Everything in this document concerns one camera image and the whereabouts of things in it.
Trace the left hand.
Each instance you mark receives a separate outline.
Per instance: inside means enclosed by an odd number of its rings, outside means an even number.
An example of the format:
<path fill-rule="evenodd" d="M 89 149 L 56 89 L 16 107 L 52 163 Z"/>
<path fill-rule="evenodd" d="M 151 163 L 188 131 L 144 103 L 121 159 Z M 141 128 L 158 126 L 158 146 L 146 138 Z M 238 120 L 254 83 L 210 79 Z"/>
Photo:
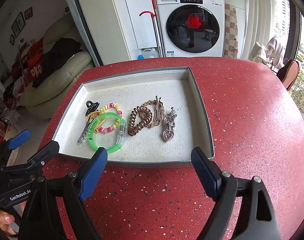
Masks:
<path fill-rule="evenodd" d="M 13 208 L 17 212 L 17 214 L 22 217 L 26 201 L 15 205 Z M 0 228 L 3 232 L 5 232 L 8 236 L 14 236 L 18 233 L 19 226 L 12 227 L 13 224 L 17 224 L 15 222 L 16 218 L 9 214 L 8 212 L 0 209 Z"/>

